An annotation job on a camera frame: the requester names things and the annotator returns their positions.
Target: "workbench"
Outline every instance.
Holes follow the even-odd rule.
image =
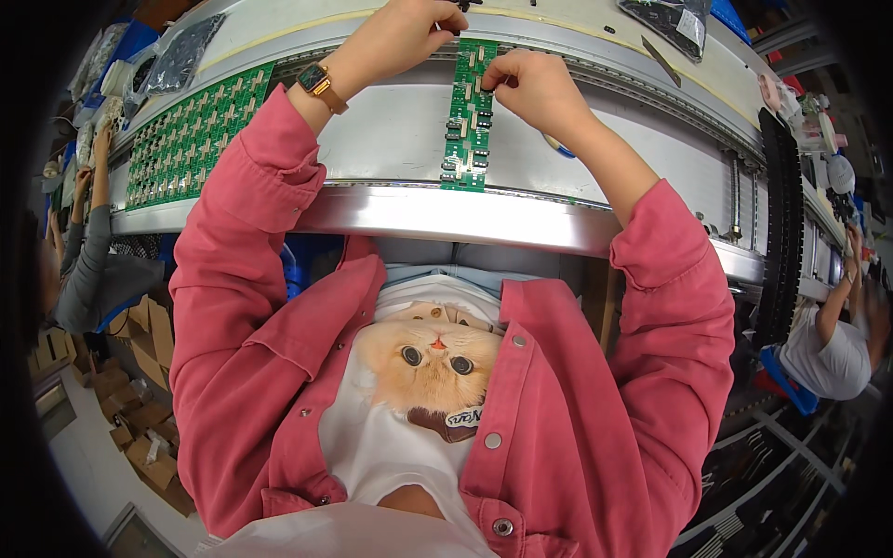
[[[114,138],[113,233],[179,231],[196,201],[125,211],[136,130],[191,93],[259,64],[275,61],[275,75],[276,69],[282,73],[320,60],[382,4],[208,0],[182,17],[161,45],[178,29],[217,12],[228,14],[189,90],[153,98]],[[762,282],[768,195],[757,119],[764,105],[756,78],[777,78],[756,53],[711,16],[704,60],[695,64],[613,0],[537,7],[528,0],[486,0],[467,17],[470,28],[463,37],[562,55],[595,114],[671,182],[708,229],[721,234],[732,223],[730,161],[737,157],[742,238],[733,244],[714,234],[711,240],[731,280]],[[681,75],[681,87],[647,54],[642,37]],[[296,230],[606,257],[620,226],[598,184],[582,163],[561,156],[498,103],[485,191],[439,188],[454,65],[455,43],[413,70],[366,88],[349,111],[331,120],[319,137],[328,179]]]

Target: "gray shirt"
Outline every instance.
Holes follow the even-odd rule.
[[[164,262],[109,254],[112,227],[109,206],[90,212],[89,235],[81,250],[83,223],[72,223],[60,267],[69,278],[59,291],[51,316],[69,333],[96,331],[105,317],[134,296],[161,282]]]
[[[846,401],[858,396],[872,379],[865,334],[838,321],[828,345],[815,328],[818,307],[806,310],[803,320],[781,346],[779,360],[785,372],[801,386],[824,399]]]

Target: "watch face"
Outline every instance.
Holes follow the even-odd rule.
[[[322,68],[317,64],[310,64],[297,76],[298,83],[300,83],[301,87],[304,88],[304,91],[307,91],[308,93],[313,91],[316,84],[324,79],[326,79],[326,72],[322,71]]]

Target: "pink jacket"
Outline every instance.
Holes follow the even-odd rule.
[[[179,475],[220,537],[347,497],[318,423],[385,270],[368,238],[349,237],[338,269],[286,304],[279,252],[325,178],[318,150],[279,86],[177,242]],[[613,240],[611,263],[627,291],[610,366],[563,282],[503,283],[507,333],[459,482],[501,556],[664,556],[697,508],[732,382],[726,278],[665,180]],[[502,443],[489,449],[493,432]],[[510,535],[495,532],[499,519]]]

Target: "cat face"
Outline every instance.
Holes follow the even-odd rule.
[[[364,328],[355,346],[378,379],[372,404],[450,413],[481,403],[501,342],[464,325],[400,320]]]

